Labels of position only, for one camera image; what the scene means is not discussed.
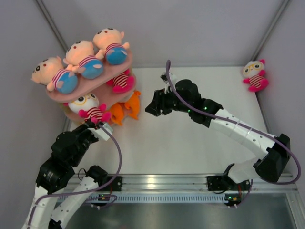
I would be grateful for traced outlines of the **boy plush red dot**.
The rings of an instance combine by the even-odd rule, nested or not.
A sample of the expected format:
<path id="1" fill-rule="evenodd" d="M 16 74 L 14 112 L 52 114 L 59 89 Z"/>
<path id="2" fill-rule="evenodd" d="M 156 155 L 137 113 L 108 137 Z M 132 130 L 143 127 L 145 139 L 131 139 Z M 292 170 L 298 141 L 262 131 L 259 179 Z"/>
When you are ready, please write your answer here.
<path id="1" fill-rule="evenodd" d="M 130 48 L 128 42 L 123 43 L 124 32 L 114 28 L 106 28 L 95 34 L 93 43 L 102 52 L 106 61 L 111 65 L 125 62 L 127 50 Z"/>

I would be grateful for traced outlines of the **white pink plush yellow glasses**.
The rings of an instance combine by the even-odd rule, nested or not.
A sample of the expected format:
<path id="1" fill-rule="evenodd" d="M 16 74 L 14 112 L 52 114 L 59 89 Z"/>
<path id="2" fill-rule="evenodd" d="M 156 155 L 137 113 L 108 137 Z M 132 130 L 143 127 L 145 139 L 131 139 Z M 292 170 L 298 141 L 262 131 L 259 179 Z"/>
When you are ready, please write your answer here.
<path id="1" fill-rule="evenodd" d="M 248 85 L 248 91 L 258 92 L 269 85 L 265 78 L 265 59 L 250 61 L 242 70 L 243 83 Z"/>

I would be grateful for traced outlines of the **pink two-tier wooden shelf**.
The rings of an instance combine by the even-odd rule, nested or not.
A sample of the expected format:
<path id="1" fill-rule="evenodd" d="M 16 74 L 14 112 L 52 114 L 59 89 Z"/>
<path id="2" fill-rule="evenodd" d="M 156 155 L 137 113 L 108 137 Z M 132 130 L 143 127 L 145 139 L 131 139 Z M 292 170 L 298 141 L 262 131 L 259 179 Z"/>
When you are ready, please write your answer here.
<path id="1" fill-rule="evenodd" d="M 62 94 L 56 90 L 53 92 L 49 92 L 46 90 L 47 96 L 57 103 L 67 103 L 76 100 L 82 95 L 87 93 L 93 93 L 97 96 L 101 103 L 105 103 L 107 108 L 111 107 L 113 104 L 123 100 L 125 97 L 133 94 L 133 91 L 136 88 L 134 85 L 129 91 L 124 93 L 114 93 L 112 87 L 107 85 L 106 83 L 116 77 L 120 73 L 129 69 L 130 73 L 132 73 L 132 62 L 133 62 L 133 53 L 131 50 L 127 51 L 127 58 L 124 63 L 120 65 L 110 65 L 107 62 L 104 63 L 104 69 L 102 74 L 93 79 L 88 80 L 83 78 L 82 76 L 78 76 L 78 85 L 74 89 L 74 91 L 70 94 Z"/>

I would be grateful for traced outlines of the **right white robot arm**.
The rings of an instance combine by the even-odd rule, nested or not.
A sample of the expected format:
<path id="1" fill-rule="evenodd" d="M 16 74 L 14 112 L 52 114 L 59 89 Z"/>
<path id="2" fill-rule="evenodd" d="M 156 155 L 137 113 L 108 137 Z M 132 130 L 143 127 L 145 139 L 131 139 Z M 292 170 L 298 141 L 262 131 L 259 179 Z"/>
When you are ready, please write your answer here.
<path id="1" fill-rule="evenodd" d="M 167 115 L 172 111 L 188 113 L 194 122 L 223 133 L 255 155 L 253 159 L 227 167 L 222 178 L 224 187 L 234 189 L 239 183 L 258 177 L 270 183 L 279 180 L 290 159 L 288 136 L 256 133 L 252 128 L 246 129 L 245 123 L 236 118 L 230 122 L 233 115 L 219 103 L 202 98 L 197 85 L 191 80 L 178 81 L 175 89 L 176 92 L 156 90 L 145 111 L 154 116 Z"/>

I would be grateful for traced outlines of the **orange plush toy middle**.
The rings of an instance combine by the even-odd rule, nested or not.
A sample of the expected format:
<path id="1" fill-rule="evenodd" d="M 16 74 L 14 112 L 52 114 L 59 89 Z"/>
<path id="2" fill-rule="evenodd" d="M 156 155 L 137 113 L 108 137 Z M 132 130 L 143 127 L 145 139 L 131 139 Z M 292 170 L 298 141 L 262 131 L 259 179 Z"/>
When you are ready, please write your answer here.
<path id="1" fill-rule="evenodd" d="M 111 113 L 111 121 L 114 124 L 122 125 L 122 121 L 124 119 L 124 111 L 120 103 L 115 103 L 109 109 Z"/>

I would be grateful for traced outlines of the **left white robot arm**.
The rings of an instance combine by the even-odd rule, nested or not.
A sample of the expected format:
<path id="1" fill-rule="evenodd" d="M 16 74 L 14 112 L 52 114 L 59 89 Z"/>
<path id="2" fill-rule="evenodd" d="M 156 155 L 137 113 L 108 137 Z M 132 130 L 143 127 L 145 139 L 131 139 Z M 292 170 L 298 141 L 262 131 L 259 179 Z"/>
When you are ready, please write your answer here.
<path id="1" fill-rule="evenodd" d="M 94 189 L 100 191 L 107 187 L 108 173 L 93 165 L 72 195 L 63 192 L 89 146 L 99 140 L 108 140 L 112 133 L 113 129 L 107 123 L 95 126 L 87 121 L 73 131 L 57 136 L 50 158 L 39 169 L 32 205 L 22 228 L 64 229 Z"/>

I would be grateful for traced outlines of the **orange plush toy right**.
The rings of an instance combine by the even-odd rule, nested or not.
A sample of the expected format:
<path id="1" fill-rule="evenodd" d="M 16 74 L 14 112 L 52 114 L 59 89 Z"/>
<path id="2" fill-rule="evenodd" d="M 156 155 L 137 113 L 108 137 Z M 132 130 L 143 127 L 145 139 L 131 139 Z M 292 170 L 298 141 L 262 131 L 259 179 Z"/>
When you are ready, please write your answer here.
<path id="1" fill-rule="evenodd" d="M 124 103 L 125 108 L 129 111 L 128 116 L 138 120 L 138 114 L 141 110 L 140 96 L 141 92 L 135 90 L 127 102 Z"/>

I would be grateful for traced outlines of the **boy plush black hair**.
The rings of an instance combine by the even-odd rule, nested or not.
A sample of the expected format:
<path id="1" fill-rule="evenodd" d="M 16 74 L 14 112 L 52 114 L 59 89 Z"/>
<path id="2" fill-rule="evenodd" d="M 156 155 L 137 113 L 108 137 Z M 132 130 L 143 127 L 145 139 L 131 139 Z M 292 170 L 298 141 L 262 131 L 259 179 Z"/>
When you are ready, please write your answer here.
<path id="1" fill-rule="evenodd" d="M 77 75 L 63 67 L 59 56 L 40 62 L 32 71 L 31 80 L 44 85 L 50 93 L 58 91 L 61 94 L 72 93 L 78 84 Z"/>

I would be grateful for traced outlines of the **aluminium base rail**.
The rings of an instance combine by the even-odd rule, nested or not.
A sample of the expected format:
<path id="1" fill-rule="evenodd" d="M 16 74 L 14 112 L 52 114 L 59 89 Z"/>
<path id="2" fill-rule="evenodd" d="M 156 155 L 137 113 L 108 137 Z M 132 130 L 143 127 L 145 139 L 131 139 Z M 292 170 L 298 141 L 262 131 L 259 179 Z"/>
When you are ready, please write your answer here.
<path id="1" fill-rule="evenodd" d="M 144 192 L 208 192 L 208 188 L 213 185 L 210 181 L 210 174 L 165 174 L 165 175 L 139 175 L 125 174 L 117 178 L 115 186 L 121 188 L 126 193 Z M 267 183 L 259 178 L 253 180 L 252 191 L 258 193 L 284 193 L 296 192 L 297 185 L 276 185 Z"/>

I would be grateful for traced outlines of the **white pink plush face down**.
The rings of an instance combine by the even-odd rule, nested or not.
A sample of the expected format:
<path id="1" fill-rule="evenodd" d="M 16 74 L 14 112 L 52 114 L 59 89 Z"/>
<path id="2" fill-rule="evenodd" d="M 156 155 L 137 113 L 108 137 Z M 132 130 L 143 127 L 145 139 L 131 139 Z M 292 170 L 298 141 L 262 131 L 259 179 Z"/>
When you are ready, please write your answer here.
<path id="1" fill-rule="evenodd" d="M 135 85 L 135 78 L 127 69 L 120 73 L 118 76 L 110 79 L 107 85 L 112 86 L 114 93 L 124 93 L 131 90 Z"/>

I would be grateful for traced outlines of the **orange plush toy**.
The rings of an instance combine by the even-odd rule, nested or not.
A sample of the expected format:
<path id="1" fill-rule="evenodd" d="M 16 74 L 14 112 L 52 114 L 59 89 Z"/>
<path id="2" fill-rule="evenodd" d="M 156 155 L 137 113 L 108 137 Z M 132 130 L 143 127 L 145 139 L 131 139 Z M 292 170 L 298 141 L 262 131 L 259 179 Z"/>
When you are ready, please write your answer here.
<path id="1" fill-rule="evenodd" d="M 115 103 L 109 109 L 111 113 L 111 121 L 114 124 L 122 125 L 122 121 L 124 119 L 124 111 L 120 103 Z"/>
<path id="2" fill-rule="evenodd" d="M 128 116 L 138 120 L 138 114 L 141 110 L 140 96 L 141 92 L 135 90 L 127 102 L 124 103 L 125 108 L 129 111 Z"/>

